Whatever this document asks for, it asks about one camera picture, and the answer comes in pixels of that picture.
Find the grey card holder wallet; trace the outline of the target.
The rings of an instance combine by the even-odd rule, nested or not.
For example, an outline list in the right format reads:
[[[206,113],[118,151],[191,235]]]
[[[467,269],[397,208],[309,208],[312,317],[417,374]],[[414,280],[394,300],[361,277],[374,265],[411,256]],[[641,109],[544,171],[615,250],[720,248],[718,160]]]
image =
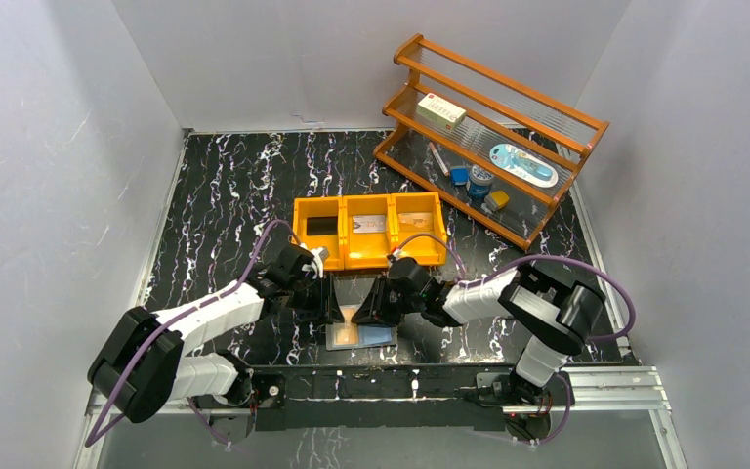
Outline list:
[[[387,328],[377,325],[357,325],[359,332],[359,343],[356,347],[350,349],[335,349],[327,346],[328,331],[332,324],[326,326],[326,349],[328,351],[336,350],[354,350],[363,348],[374,348],[393,346],[397,343],[396,328]]]

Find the gold VIP card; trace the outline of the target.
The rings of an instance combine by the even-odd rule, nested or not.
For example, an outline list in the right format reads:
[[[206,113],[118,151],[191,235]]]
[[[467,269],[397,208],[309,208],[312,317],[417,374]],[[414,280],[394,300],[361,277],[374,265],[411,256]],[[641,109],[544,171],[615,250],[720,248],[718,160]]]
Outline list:
[[[342,307],[342,322],[333,323],[328,331],[327,346],[335,349],[354,348],[359,343],[358,326],[352,323],[354,316],[354,307]]]

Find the yellow plastic triple bin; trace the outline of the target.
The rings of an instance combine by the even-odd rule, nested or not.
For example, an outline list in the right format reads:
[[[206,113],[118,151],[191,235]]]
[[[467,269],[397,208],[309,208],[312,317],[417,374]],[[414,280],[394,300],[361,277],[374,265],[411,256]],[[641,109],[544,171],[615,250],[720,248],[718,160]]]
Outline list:
[[[435,192],[300,197],[293,203],[297,243],[324,249],[328,271],[385,269],[388,256],[412,257],[422,266],[446,263],[447,240]]]

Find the black credit card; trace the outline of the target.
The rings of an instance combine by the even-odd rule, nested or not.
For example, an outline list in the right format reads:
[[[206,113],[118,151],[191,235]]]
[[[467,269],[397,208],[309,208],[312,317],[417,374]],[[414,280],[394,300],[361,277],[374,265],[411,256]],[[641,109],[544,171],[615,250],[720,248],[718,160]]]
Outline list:
[[[306,219],[306,235],[336,235],[339,231],[336,216],[310,217]]]

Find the orange wooden shelf rack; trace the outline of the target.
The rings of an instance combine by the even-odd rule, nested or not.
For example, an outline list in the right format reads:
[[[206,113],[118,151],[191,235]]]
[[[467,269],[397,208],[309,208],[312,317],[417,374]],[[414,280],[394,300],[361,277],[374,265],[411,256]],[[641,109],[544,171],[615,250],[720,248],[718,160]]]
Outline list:
[[[382,112],[396,122],[375,157],[426,191],[463,211],[523,250],[536,240],[602,139],[609,124],[416,34],[399,46],[393,61],[407,68],[405,84]],[[435,93],[467,115],[455,130],[436,127],[416,114],[416,105]],[[480,165],[495,175],[491,190],[504,191],[500,212],[482,210],[448,176],[433,172],[433,142],[448,167]],[[552,166],[558,182],[543,189],[498,168],[489,151],[511,144]]]

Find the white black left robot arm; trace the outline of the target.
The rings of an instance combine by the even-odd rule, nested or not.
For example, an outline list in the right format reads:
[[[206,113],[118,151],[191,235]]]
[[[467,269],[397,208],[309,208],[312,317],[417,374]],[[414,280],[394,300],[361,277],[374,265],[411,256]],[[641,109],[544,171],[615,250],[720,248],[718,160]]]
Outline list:
[[[166,403],[211,396],[224,405],[256,403],[254,371],[227,351],[193,350],[238,327],[289,310],[307,322],[343,317],[325,270],[327,247],[290,244],[244,281],[188,304],[150,312],[130,309],[88,369],[89,383],[133,423],[150,419]]]

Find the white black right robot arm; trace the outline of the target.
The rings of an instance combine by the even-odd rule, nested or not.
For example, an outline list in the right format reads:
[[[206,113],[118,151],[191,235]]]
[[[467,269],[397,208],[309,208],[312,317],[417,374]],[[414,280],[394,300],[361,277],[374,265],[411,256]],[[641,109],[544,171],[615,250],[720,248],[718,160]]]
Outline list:
[[[414,259],[401,258],[373,282],[352,321],[393,327],[414,313],[438,327],[514,320],[531,337],[511,373],[511,390],[519,402],[534,405],[568,360],[583,351],[603,310],[604,295],[596,285],[552,271],[544,258],[470,281],[442,280]]]

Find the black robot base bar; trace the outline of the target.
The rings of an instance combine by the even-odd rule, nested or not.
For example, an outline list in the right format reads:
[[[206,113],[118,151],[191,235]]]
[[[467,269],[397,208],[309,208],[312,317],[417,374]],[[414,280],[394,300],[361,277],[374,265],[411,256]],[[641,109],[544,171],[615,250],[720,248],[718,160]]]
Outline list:
[[[516,395],[498,364],[258,366],[251,387],[262,431],[317,427],[469,427],[502,431],[551,401]]]

